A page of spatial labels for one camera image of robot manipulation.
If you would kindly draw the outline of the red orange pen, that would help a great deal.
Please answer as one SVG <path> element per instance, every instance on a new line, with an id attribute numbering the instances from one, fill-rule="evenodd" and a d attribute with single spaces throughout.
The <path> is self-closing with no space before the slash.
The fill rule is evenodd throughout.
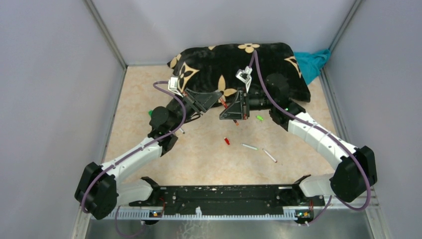
<path id="1" fill-rule="evenodd" d="M 220 98 L 220 102 L 224 106 L 225 109 L 228 109 L 228 105 L 223 98 Z M 233 119 L 232 121 L 235 123 L 236 126 L 239 126 L 239 123 L 237 120 Z"/>

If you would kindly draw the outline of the white pen with green tip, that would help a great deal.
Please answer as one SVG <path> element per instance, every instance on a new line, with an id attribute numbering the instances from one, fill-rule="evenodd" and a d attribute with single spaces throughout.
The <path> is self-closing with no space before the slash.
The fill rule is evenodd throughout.
<path id="1" fill-rule="evenodd" d="M 257 147 L 252 146 L 252 145 L 248 145 L 248 144 L 245 144 L 245 143 L 241 143 L 241 145 L 242 145 L 242 146 L 244 146 L 244 147 L 247 147 L 247 148 L 253 149 L 253 150 L 258 150 L 258 148 L 257 148 Z"/>

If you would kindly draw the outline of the white marker with red tip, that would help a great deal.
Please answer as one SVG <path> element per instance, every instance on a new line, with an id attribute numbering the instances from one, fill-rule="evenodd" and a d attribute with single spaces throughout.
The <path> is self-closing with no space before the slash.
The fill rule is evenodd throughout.
<path id="1" fill-rule="evenodd" d="M 278 162 L 266 149 L 262 149 L 262 150 L 273 162 L 275 162 L 275 163 Z"/>

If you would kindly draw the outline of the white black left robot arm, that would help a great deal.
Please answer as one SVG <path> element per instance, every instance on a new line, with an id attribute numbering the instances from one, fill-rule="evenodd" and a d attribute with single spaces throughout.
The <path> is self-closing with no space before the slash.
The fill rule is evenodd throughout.
<path id="1" fill-rule="evenodd" d="M 160 193 L 151 183 L 145 179 L 125 183 L 125 179 L 169 152 L 178 140 L 175 132 L 193 115 L 212 108 L 222 94 L 187 89 L 181 95 L 170 96 L 172 100 L 167 106 L 153 109 L 149 122 L 151 131 L 141 143 L 109 162 L 91 162 L 85 166 L 74 194 L 84 213 L 101 220 L 114 208 L 133 201 L 143 201 L 148 206 L 158 203 Z"/>

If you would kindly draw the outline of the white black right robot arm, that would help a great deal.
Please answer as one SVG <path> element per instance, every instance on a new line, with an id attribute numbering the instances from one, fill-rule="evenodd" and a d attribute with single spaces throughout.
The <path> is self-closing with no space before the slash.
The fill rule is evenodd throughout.
<path id="1" fill-rule="evenodd" d="M 220 119 L 246 120 L 250 111 L 268 109 L 275 124 L 300 137 L 334 170 L 332 174 L 300 179 L 299 187 L 292 191 L 296 204 L 305 205 L 313 196 L 336 196 L 351 203 L 378 181 L 373 150 L 347 143 L 317 123 L 290 99 L 289 84 L 283 75 L 269 75 L 258 88 L 251 85 L 251 75 L 242 70 L 236 78 L 241 85 Z"/>

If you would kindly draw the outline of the black pillow with beige flowers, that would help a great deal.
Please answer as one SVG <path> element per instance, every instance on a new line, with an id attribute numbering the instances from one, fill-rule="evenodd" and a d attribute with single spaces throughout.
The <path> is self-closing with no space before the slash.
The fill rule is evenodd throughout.
<path id="1" fill-rule="evenodd" d="M 258 53 L 263 79 L 281 74 L 289 86 L 290 99 L 309 103 L 311 93 L 304 80 L 291 47 L 276 43 L 232 43 L 188 48 L 173 57 L 167 66 L 179 78 L 178 89 L 208 93 L 220 91 L 229 104 L 237 89 L 245 84 L 236 77 L 240 69 L 249 66 L 253 52 Z"/>

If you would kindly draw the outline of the teal cloth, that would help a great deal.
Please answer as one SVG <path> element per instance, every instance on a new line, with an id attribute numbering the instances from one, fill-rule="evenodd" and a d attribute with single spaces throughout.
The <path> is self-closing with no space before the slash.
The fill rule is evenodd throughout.
<path id="1" fill-rule="evenodd" d="M 309 85 L 320 75 L 321 69 L 327 64 L 331 57 L 329 49 L 323 49 L 315 53 L 294 52 L 305 83 Z"/>

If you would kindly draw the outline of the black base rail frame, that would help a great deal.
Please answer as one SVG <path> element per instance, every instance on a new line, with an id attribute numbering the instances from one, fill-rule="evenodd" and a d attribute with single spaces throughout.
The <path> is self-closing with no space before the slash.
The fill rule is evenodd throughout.
<path id="1" fill-rule="evenodd" d="M 324 196 L 306 197 L 298 182 L 262 185 L 159 186 L 150 178 L 152 195 L 131 200 L 107 219 L 158 221 L 293 221 L 299 225 L 316 217 L 315 209 L 329 204 Z"/>

